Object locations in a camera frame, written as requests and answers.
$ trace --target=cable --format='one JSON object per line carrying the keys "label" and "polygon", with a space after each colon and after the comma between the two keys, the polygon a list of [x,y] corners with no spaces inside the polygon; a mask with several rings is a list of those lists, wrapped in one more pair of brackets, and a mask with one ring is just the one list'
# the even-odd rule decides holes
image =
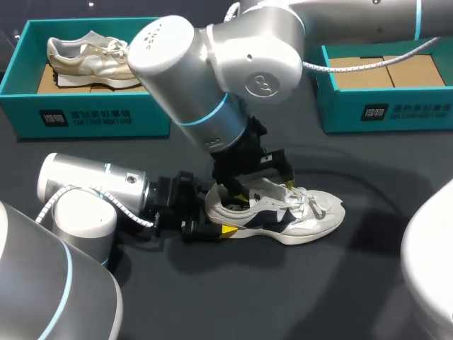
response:
{"label": "cable", "polygon": [[[50,209],[52,209],[52,206],[68,191],[74,190],[77,188],[82,188],[79,186],[65,186],[61,189],[59,189],[45,204],[44,208],[41,210],[39,213],[38,217],[36,218],[36,222],[38,224],[41,224],[42,220],[44,217],[47,215]],[[138,223],[139,225],[142,225],[143,227],[146,228],[151,228],[154,226],[153,222],[145,221],[142,220],[141,218],[138,218],[134,214],[132,214],[123,204],[121,204],[115,197],[113,197],[109,192],[105,191],[102,189],[101,186],[89,186],[90,189],[94,190],[97,193],[100,193],[103,197],[107,198],[115,207],[120,209],[128,218],[133,220],[134,222]]]}
{"label": "cable", "polygon": [[[230,21],[233,18],[235,18],[236,15],[237,15],[237,11],[238,10],[239,10],[239,2],[235,2],[234,4],[232,4],[229,7],[229,9],[228,9],[228,11],[226,13],[224,21],[225,22],[226,21]],[[419,52],[421,52],[422,50],[424,50],[425,48],[428,48],[432,44],[436,43],[439,39],[440,38],[433,38],[433,39],[425,42],[424,44],[420,45],[416,49],[414,49],[414,50],[412,50],[412,51],[410,51],[410,52],[408,52],[408,53],[406,53],[404,55],[401,55],[400,57],[396,57],[396,58],[393,58],[391,60],[386,60],[386,61],[383,61],[383,62],[377,62],[375,64],[353,66],[353,67],[325,67],[325,66],[319,66],[319,65],[315,65],[315,64],[310,64],[309,62],[303,62],[302,64],[307,69],[311,69],[312,71],[316,71],[316,72],[324,72],[324,73],[346,73],[346,72],[365,71],[367,69],[378,69],[380,67],[389,66],[389,65],[392,65],[392,64],[396,64],[396,63],[402,62],[402,61],[404,61],[406,59],[409,59],[409,58],[413,57],[414,55],[418,54]]]}
{"label": "cable", "polygon": [[236,17],[237,12],[239,11],[239,6],[240,6],[240,3],[235,2],[228,8],[228,11],[227,11],[227,13],[225,15],[225,19],[224,19],[225,23],[227,21],[231,21],[232,19],[234,19]]}

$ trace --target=black logo label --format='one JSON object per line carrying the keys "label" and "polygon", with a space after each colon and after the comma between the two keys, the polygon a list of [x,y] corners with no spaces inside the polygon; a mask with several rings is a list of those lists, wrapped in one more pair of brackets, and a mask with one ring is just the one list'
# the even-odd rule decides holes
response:
{"label": "black logo label", "polygon": [[63,110],[40,110],[40,115],[45,126],[68,126]]}
{"label": "black logo label", "polygon": [[389,109],[389,104],[372,104],[365,105],[362,113],[362,122],[373,120],[384,120],[385,114]]}

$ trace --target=shoe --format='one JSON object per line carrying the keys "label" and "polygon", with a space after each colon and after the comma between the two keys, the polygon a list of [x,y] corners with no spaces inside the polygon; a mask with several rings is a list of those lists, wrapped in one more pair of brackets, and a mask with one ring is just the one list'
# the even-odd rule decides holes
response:
{"label": "shoe", "polygon": [[78,40],[47,41],[47,58],[60,87],[103,84],[126,89],[139,84],[127,65],[127,43],[93,31]]}
{"label": "shoe", "polygon": [[265,178],[245,187],[248,203],[231,198],[217,184],[205,199],[211,222],[238,228],[230,238],[265,235],[287,245],[302,244],[330,234],[345,217],[342,200],[330,193],[289,190]]}

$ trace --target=robotic arm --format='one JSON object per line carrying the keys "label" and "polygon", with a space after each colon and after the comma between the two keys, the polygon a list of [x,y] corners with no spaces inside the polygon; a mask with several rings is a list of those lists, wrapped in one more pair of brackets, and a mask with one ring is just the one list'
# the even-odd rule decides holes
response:
{"label": "robotic arm", "polygon": [[180,16],[150,23],[130,45],[130,69],[176,125],[214,158],[213,177],[246,199],[235,179],[278,170],[291,187],[283,150],[267,153],[267,130],[245,101],[278,103],[302,77],[305,47],[375,44],[453,35],[450,0],[242,0],[237,18],[204,29]]}

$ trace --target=dark tabletop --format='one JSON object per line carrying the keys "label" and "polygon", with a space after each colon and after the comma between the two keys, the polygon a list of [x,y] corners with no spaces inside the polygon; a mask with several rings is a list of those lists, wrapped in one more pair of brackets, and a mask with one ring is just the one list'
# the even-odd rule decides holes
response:
{"label": "dark tabletop", "polygon": [[[9,4],[21,2],[35,13],[27,18],[177,13],[198,26],[220,21],[230,3],[95,0],[100,13],[80,1]],[[110,268],[124,299],[121,339],[421,340],[400,271],[401,238],[411,215],[453,177],[453,135],[325,135],[306,79],[288,102],[252,109],[269,129],[264,146],[286,148],[299,186],[344,200],[344,223],[286,247],[265,237],[184,244],[172,232],[158,245],[120,231]],[[212,166],[175,126],[163,140],[20,142],[0,111],[0,200],[34,218],[50,152],[143,169],[151,179],[177,170],[209,179]]]}

